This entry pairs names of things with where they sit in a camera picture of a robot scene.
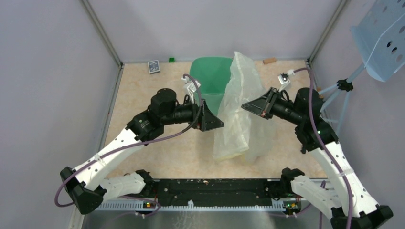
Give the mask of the translucent yellow trash bag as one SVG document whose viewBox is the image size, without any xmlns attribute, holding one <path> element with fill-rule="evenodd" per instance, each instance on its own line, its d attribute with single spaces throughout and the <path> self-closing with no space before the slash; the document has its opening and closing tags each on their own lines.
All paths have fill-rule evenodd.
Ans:
<svg viewBox="0 0 405 229">
<path fill-rule="evenodd" d="M 242 108 L 267 92 L 254 61 L 235 52 L 230 73 L 217 115 L 224 127 L 214 132 L 213 158 L 221 162 L 239 157 L 251 164 L 273 148 L 276 124 Z"/>
</svg>

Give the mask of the green plastic trash bin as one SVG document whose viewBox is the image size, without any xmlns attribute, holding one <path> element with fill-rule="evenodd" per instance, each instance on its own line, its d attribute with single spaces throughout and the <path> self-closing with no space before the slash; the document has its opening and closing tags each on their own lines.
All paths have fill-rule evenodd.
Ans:
<svg viewBox="0 0 405 229">
<path fill-rule="evenodd" d="M 190 75 L 200 83 L 200 92 L 214 115 L 218 115 L 219 106 L 230 81 L 232 58 L 200 57 L 190 67 Z"/>
</svg>

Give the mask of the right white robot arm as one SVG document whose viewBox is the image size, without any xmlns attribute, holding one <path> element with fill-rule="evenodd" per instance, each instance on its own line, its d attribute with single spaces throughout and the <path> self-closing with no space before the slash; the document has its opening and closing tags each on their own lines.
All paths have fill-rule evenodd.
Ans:
<svg viewBox="0 0 405 229">
<path fill-rule="evenodd" d="M 394 214 L 367 192 L 355 174 L 337 134 L 320 116 L 322 104 L 318 92 L 308 87 L 300 88 L 294 100 L 287 99 L 284 91 L 270 88 L 242 108 L 264 119 L 276 116 L 294 124 L 297 139 L 317 160 L 335 191 L 332 195 L 299 169 L 284 168 L 280 183 L 283 195 L 303 197 L 334 229 L 376 229 Z"/>
</svg>

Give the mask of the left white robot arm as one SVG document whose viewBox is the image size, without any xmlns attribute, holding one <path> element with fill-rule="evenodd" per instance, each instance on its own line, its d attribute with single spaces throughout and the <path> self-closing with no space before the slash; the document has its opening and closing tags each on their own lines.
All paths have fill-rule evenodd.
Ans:
<svg viewBox="0 0 405 229">
<path fill-rule="evenodd" d="M 208 108 L 205 100 L 193 103 L 187 95 L 182 104 L 174 90 L 163 88 L 151 98 L 147 109 L 134 116 L 107 146 L 87 162 L 60 172 L 63 188 L 83 215 L 96 210 L 103 202 L 139 194 L 148 197 L 153 192 L 153 180 L 145 170 L 116 178 L 106 178 L 119 164 L 147 145 L 179 136 L 162 138 L 164 127 L 187 123 L 187 129 L 202 132 L 224 127 L 223 121 Z"/>
</svg>

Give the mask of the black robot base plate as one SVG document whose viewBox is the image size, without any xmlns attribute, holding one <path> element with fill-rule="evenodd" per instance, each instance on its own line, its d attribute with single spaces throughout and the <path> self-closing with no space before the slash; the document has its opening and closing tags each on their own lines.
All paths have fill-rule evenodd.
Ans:
<svg viewBox="0 0 405 229">
<path fill-rule="evenodd" d="M 266 207 L 276 200 L 297 199 L 279 180 L 264 178 L 160 179 L 134 196 L 157 200 L 163 207 L 186 206 L 190 200 L 197 207 Z"/>
</svg>

